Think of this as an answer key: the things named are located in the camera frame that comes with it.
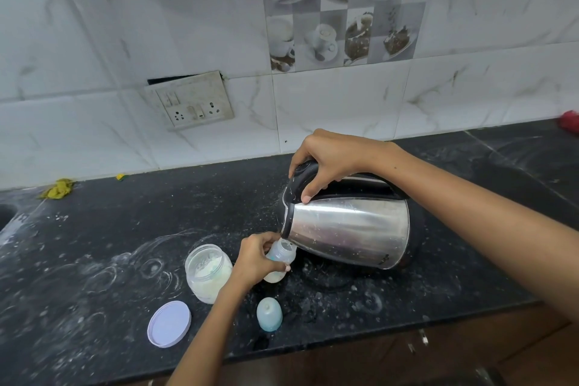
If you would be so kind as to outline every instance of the stainless steel kettle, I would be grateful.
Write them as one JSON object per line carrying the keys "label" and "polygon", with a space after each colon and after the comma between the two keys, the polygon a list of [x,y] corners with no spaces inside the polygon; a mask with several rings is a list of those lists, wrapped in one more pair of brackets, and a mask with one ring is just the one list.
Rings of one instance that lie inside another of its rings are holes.
{"label": "stainless steel kettle", "polygon": [[331,260],[381,269],[408,265],[424,238],[423,209],[370,173],[332,182],[306,205],[303,189],[318,163],[301,164],[277,206],[282,238]]}

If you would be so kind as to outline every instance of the kettle brand logo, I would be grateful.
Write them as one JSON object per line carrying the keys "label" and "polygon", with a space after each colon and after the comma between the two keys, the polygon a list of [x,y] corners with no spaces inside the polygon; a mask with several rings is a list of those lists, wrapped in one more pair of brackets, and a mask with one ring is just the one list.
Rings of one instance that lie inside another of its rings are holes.
{"label": "kettle brand logo", "polygon": [[384,264],[384,262],[388,261],[389,259],[390,259],[390,254],[387,253],[386,255],[384,255],[384,258],[382,258],[382,261],[380,261],[380,263],[378,265]]}

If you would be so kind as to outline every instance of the decorative tile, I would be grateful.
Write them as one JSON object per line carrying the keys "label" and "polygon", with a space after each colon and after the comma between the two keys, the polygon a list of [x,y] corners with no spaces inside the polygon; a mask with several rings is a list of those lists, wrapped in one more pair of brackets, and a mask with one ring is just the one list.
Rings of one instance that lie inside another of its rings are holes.
{"label": "decorative tile", "polygon": [[264,0],[272,72],[411,59],[426,1]]}
{"label": "decorative tile", "polygon": [[270,73],[262,0],[74,0],[120,85]]}
{"label": "decorative tile", "polygon": [[416,56],[579,40],[579,0],[430,0]]}
{"label": "decorative tile", "polygon": [[0,188],[157,169],[117,93],[3,104]]}
{"label": "decorative tile", "polygon": [[68,0],[0,4],[0,99],[112,88]]}
{"label": "decorative tile", "polygon": [[168,131],[136,90],[128,108],[161,168],[279,154],[271,75],[225,82],[234,119]]}
{"label": "decorative tile", "polygon": [[316,128],[391,139],[410,62],[273,75],[282,153]]}
{"label": "decorative tile", "polygon": [[579,43],[412,61],[396,137],[545,119],[579,107]]}

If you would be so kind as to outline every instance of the hand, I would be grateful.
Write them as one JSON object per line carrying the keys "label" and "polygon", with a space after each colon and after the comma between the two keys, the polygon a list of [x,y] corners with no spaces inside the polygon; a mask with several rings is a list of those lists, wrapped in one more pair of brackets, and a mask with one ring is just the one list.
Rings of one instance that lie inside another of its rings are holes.
{"label": "hand", "polygon": [[252,234],[244,238],[229,280],[240,283],[249,291],[268,273],[290,271],[289,265],[265,258],[265,253],[279,238],[280,235],[275,232]]}
{"label": "hand", "polygon": [[372,172],[372,165],[378,155],[392,142],[348,136],[317,129],[303,140],[292,157],[289,177],[306,160],[314,158],[318,162],[318,173],[304,188],[302,202],[308,203],[331,181],[359,172]]}

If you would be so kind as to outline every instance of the small yellow object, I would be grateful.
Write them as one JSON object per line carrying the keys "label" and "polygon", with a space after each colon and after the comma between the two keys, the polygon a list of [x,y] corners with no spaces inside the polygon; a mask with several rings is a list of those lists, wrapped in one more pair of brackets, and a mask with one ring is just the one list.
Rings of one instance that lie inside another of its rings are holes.
{"label": "small yellow object", "polygon": [[71,193],[73,185],[74,182],[71,179],[58,179],[52,188],[40,194],[40,198],[62,198]]}

